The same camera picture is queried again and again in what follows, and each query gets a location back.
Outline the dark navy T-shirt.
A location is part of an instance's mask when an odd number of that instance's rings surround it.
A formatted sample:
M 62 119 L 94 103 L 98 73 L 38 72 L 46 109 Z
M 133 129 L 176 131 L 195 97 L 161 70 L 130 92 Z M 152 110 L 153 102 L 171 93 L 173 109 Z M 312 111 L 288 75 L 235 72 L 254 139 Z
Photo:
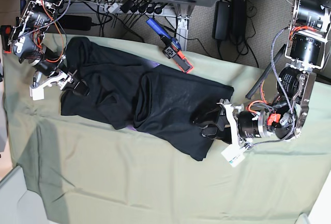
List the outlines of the dark navy T-shirt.
M 196 161 L 203 160 L 212 140 L 193 123 L 196 114 L 220 99 L 231 99 L 234 89 L 120 50 L 72 38 L 67 64 L 89 87 L 87 96 L 65 92 L 63 116 L 109 124 L 114 129 L 132 127 L 168 141 Z

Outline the black power brick left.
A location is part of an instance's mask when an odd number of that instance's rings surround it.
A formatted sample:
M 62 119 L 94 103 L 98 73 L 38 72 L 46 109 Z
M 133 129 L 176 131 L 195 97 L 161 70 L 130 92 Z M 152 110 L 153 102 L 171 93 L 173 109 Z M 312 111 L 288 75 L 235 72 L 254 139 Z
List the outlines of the black power brick left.
M 64 29 L 89 31 L 92 27 L 92 18 L 87 16 L 64 15 L 59 23 Z

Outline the blue orange clamp centre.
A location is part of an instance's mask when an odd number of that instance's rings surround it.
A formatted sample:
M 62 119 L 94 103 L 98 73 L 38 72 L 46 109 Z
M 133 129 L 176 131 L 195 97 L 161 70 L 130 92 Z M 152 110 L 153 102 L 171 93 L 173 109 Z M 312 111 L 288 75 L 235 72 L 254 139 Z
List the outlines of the blue orange clamp centre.
M 146 24 L 160 37 L 165 44 L 162 52 L 168 58 L 174 60 L 179 69 L 184 73 L 189 73 L 193 69 L 193 65 L 187 60 L 182 53 L 181 46 L 175 37 L 172 37 L 168 32 L 153 18 L 148 18 Z

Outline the blue orange clamp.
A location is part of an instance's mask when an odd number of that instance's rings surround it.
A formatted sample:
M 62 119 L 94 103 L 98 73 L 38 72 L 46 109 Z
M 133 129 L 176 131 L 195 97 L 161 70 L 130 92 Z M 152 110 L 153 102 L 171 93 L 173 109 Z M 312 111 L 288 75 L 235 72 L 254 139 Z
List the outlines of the blue orange clamp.
M 172 37 L 168 32 L 153 18 L 148 18 L 146 24 L 160 37 L 165 44 L 162 52 L 168 58 L 174 60 L 179 69 L 184 73 L 189 73 L 193 69 L 193 65 L 187 60 L 182 53 L 181 46 L 175 37 Z
M 12 26 L 1 25 L 1 41 L 4 53 L 11 53 L 11 46 L 9 44 L 9 38 L 12 32 Z

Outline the blue orange clamp left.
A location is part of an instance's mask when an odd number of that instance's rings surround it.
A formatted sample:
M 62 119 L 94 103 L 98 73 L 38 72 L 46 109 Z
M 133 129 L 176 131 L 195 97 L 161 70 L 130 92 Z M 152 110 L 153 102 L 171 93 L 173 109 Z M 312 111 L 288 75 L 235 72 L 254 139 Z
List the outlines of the blue orange clamp left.
M 1 25 L 1 41 L 4 53 L 11 53 L 11 46 L 9 44 L 9 38 L 12 32 L 12 26 Z

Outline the black power adapter pair left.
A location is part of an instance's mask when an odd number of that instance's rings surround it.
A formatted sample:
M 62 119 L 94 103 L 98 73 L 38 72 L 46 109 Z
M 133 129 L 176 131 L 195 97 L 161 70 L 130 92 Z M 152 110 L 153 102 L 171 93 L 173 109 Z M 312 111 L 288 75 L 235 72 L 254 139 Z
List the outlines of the black power adapter pair left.
M 216 40 L 227 39 L 230 26 L 231 4 L 218 1 L 215 6 L 212 37 Z

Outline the black power adapter pair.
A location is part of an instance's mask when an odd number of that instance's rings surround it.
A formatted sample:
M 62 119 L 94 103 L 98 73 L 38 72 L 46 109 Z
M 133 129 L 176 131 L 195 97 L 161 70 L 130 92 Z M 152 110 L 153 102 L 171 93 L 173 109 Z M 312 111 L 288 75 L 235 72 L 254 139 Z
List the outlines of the black power adapter pair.
M 231 4 L 218 1 L 215 6 L 212 37 L 216 40 L 227 39 L 230 26 Z
M 230 33 L 239 40 L 245 37 L 247 26 L 247 2 L 246 0 L 232 0 Z

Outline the white power strip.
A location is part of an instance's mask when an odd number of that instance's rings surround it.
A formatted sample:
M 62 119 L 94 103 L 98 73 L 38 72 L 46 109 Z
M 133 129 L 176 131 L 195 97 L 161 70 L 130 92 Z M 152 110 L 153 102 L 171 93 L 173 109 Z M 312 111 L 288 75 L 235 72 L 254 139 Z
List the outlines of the white power strip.
M 103 10 L 111 14 L 146 14 L 148 16 L 176 17 L 174 7 L 169 4 L 149 2 L 134 2 L 127 0 L 124 3 L 105 4 Z

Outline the black power adapter pair right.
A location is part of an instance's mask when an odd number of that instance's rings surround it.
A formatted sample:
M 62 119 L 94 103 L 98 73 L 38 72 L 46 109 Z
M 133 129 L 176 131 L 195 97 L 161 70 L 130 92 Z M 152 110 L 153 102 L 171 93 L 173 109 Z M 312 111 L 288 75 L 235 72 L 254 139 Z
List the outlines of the black power adapter pair right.
M 246 0 L 232 0 L 230 33 L 239 40 L 245 37 L 247 26 L 247 2 Z

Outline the grey plastic bin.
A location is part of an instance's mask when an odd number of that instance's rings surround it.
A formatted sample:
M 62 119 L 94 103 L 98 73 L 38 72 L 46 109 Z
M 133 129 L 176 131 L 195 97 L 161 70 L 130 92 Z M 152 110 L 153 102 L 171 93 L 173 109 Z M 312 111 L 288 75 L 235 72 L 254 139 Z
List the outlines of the grey plastic bin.
M 20 166 L 1 180 L 1 223 L 49 223 L 42 198 L 27 189 Z

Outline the aluminium frame post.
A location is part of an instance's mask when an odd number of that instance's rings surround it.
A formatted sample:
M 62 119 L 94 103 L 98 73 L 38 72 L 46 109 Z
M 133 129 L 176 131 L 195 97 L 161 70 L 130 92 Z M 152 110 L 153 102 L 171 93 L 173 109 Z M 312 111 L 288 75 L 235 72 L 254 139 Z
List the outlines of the aluminium frame post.
M 195 5 L 173 4 L 173 17 L 166 17 L 170 25 L 175 29 L 175 37 L 183 51 L 187 50 L 189 21 Z

